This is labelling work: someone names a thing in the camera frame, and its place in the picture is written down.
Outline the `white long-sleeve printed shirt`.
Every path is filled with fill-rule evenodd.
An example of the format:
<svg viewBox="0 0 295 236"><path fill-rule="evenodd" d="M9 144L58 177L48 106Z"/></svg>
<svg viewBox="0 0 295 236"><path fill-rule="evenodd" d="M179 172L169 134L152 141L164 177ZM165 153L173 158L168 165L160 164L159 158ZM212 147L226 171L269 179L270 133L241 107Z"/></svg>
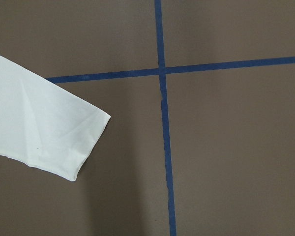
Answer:
<svg viewBox="0 0 295 236"><path fill-rule="evenodd" d="M0 155L75 181L110 115L0 56Z"/></svg>

